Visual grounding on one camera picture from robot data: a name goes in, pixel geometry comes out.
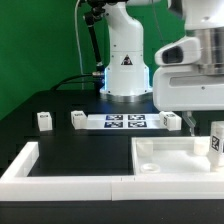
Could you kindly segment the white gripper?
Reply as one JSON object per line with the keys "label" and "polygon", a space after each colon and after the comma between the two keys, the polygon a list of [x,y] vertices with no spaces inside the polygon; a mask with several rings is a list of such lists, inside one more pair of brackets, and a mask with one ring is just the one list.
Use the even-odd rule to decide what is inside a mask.
{"label": "white gripper", "polygon": [[183,111],[194,136],[191,111],[224,110],[224,74],[203,75],[194,65],[160,67],[153,77],[153,101],[160,111]]}

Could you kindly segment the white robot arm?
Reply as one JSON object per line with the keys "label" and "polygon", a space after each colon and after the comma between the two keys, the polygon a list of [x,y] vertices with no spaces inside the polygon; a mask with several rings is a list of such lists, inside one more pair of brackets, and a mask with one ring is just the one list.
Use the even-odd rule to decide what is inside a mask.
{"label": "white robot arm", "polygon": [[185,36],[156,52],[153,76],[143,59],[143,27],[126,7],[159,0],[84,1],[91,21],[105,18],[109,28],[102,98],[135,102],[152,96],[158,110],[180,111],[191,128],[194,111],[224,110],[224,0],[167,0],[168,9],[185,20]]}

